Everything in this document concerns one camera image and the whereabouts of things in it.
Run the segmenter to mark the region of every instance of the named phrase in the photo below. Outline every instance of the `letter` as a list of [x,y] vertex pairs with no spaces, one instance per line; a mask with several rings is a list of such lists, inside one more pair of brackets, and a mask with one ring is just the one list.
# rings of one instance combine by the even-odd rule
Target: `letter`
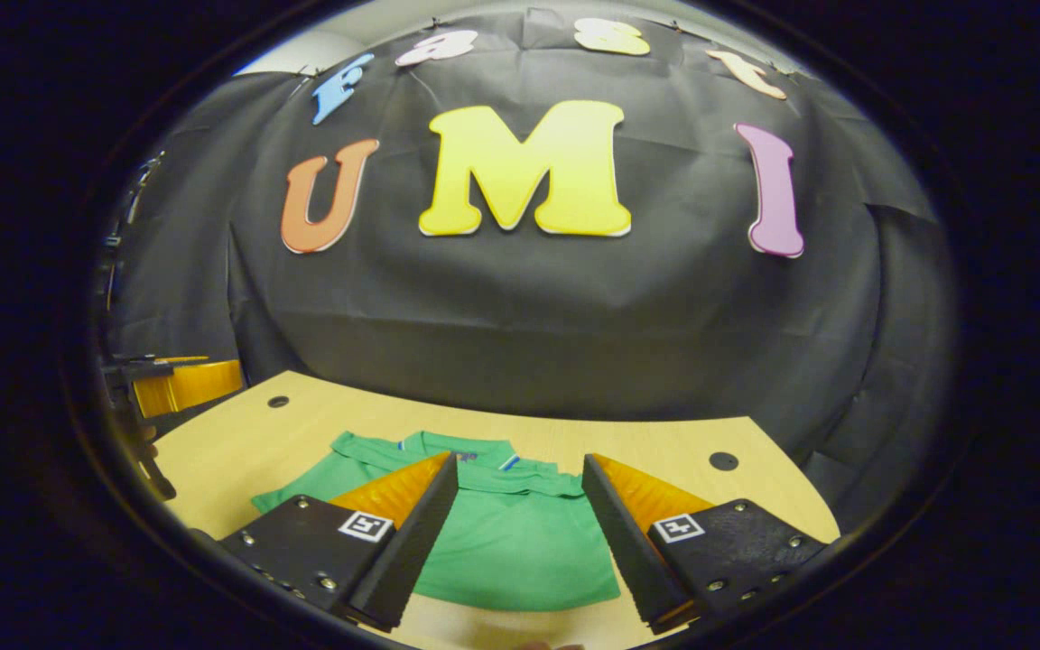
[[648,42],[640,37],[640,29],[630,24],[619,24],[603,18],[580,18],[572,25],[579,45],[599,52],[616,52],[643,57],[648,54]]
[[312,93],[315,99],[318,99],[318,112],[311,120],[312,125],[323,122],[327,115],[332,114],[335,108],[338,108],[347,101],[347,98],[350,98],[355,89],[349,87],[349,85],[356,85],[359,82],[359,78],[362,78],[364,75],[364,71],[360,66],[372,60],[372,58],[375,58],[375,54],[360,55],[359,58],[344,66],[343,70],[333,74],[330,79],[321,83]]
[[604,102],[557,103],[524,144],[490,106],[468,106],[436,115],[441,136],[433,205],[420,214],[424,235],[467,235],[479,228],[479,210],[468,202],[469,177],[500,228],[520,223],[545,174],[548,201],[537,207],[545,233],[619,237],[632,215],[616,198],[613,128],[624,111]]
[[738,57],[733,52],[705,50],[705,53],[711,58],[719,58],[725,63],[730,73],[733,73],[733,77],[737,78],[737,81],[740,83],[752,87],[757,93],[769,95],[770,98],[785,99],[784,90],[775,85],[769,85],[769,83],[764,82],[764,79],[760,79],[764,74],[764,70],[760,69],[759,66],[754,66],[744,60],[744,58]]
[[307,209],[315,176],[327,166],[327,156],[302,161],[288,173],[288,196],[284,199],[284,216],[280,222],[280,236],[284,245],[293,254],[312,254],[331,246],[342,237],[356,210],[359,181],[364,174],[364,163],[379,140],[359,140],[339,150],[335,161],[339,163],[339,178],[335,181],[332,211],[321,222],[311,223]]
[[471,42],[478,36],[471,29],[450,31],[447,33],[437,33],[436,36],[425,37],[420,43],[416,43],[413,50],[400,54],[396,58],[395,64],[416,66],[416,63],[426,61],[430,58],[451,58],[459,57],[460,54],[471,52]]
[[756,251],[780,257],[801,257],[805,241],[797,231],[792,199],[792,149],[780,137],[748,124],[733,128],[749,144],[756,171],[756,222],[749,227],[749,243]]

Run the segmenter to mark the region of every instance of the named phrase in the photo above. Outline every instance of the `black fabric backdrop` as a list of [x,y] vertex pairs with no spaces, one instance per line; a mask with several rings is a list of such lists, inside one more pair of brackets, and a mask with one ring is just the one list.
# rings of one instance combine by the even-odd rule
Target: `black fabric backdrop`
[[[318,127],[312,93],[350,58],[311,81],[220,86],[148,153],[165,151],[123,230],[113,350],[240,358],[251,383],[293,369],[503,413],[748,415],[853,530],[917,469],[946,390],[954,289],[925,189],[821,79],[769,69],[788,100],[768,98],[705,54],[725,46],[607,16],[652,52],[594,52],[573,40],[578,17],[453,21],[441,31],[477,30],[473,52],[412,69],[393,59],[433,31],[375,46]],[[516,230],[496,227],[473,182],[477,233],[421,235],[434,116],[491,106],[522,140],[567,99],[624,110],[614,155],[630,234],[545,234],[531,216],[545,178]],[[792,148],[800,259],[749,245],[756,178],[736,122]],[[278,233],[286,174],[364,137],[380,151],[346,234],[291,254]],[[312,218],[331,208],[336,168],[315,181]]]

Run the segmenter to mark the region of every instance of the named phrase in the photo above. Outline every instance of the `wooden table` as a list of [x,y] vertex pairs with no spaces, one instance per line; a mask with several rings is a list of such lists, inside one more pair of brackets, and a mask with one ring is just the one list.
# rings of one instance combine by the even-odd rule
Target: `wooden table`
[[[276,396],[284,407],[268,407]],[[282,373],[243,391],[157,441],[157,462],[178,490],[167,506],[189,527],[223,539],[259,513],[256,494],[281,489],[331,453],[343,431],[404,440],[420,431],[506,440],[521,458],[556,462],[578,474],[601,453],[723,503],[748,497],[823,543],[838,538],[829,506],[797,465],[748,417],[682,422],[596,422],[500,415],[392,398]],[[713,452],[737,468],[711,468]],[[497,613],[413,595],[388,636],[437,650],[511,649],[531,640],[553,647],[623,649],[652,639],[618,576],[620,597],[562,613]]]

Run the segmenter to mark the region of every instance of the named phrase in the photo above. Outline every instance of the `green polo shirt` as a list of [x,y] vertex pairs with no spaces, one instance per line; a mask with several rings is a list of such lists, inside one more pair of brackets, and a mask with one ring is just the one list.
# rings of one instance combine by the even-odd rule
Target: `green polo shirt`
[[517,457],[508,441],[428,432],[395,443],[344,432],[290,485],[252,498],[260,513],[306,494],[322,501],[442,451],[460,489],[415,592],[487,609],[551,613],[619,596],[580,476]]

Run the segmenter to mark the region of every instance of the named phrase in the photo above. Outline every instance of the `yellow letter m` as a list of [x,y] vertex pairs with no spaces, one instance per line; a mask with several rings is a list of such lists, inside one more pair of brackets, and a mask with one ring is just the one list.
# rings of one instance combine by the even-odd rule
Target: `yellow letter m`
[[470,176],[496,223],[513,230],[548,174],[548,199],[536,210],[545,233],[627,234],[632,215],[616,198],[613,160],[613,128],[623,119],[613,104],[561,102],[521,144],[488,106],[436,115],[428,126],[441,136],[441,155],[433,206],[420,214],[421,233],[475,233],[479,210],[468,202]]

